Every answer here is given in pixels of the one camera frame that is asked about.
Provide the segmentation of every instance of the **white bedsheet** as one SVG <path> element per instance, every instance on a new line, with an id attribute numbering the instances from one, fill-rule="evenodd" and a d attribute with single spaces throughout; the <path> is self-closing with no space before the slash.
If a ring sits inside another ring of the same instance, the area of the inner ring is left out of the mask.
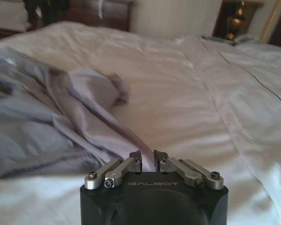
<path id="1" fill-rule="evenodd" d="M 116 72 L 130 103 L 113 114 L 152 149 L 219 171 L 229 188 L 228 224 L 281 224 L 281 102 L 245 69 L 278 94 L 281 72 L 273 78 L 269 65 L 221 43 L 69 22 L 0 46 L 67 71 Z M 84 176 L 0 180 L 0 225 L 80 224 Z"/>

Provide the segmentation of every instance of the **bedside table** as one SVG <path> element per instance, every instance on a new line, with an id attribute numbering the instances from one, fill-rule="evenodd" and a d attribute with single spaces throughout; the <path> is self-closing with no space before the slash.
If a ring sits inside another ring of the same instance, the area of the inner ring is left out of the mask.
<path id="1" fill-rule="evenodd" d="M 105 0 L 103 18 L 99 17 L 98 0 L 71 0 L 70 9 L 61 12 L 62 21 L 73 21 L 88 26 L 103 26 L 119 30 L 130 30 L 132 1 Z"/>

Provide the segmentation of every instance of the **logo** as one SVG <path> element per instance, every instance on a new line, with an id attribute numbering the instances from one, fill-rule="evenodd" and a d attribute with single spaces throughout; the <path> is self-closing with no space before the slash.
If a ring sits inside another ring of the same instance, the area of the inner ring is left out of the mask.
<path id="1" fill-rule="evenodd" d="M 153 182 L 153 183 L 147 183 L 147 182 L 129 182 L 129 186 L 177 186 L 179 182 Z"/>

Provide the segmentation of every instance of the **dark clothing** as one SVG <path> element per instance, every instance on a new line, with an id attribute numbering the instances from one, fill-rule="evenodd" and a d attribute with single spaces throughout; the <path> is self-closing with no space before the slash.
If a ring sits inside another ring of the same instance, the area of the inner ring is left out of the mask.
<path id="1" fill-rule="evenodd" d="M 43 25 L 57 22 L 59 10 L 67 10 L 70 0 L 23 0 L 28 12 L 28 21 L 32 23 L 36 18 L 36 8 L 39 6 L 42 12 Z"/>

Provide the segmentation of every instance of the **gray cloth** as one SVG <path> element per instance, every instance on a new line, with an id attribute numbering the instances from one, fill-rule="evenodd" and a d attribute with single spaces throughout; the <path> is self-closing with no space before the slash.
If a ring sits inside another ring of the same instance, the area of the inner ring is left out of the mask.
<path id="1" fill-rule="evenodd" d="M 0 49 L 0 177 L 95 170 L 112 158 L 151 150 L 108 110 L 127 101 L 116 75 L 68 74 Z"/>

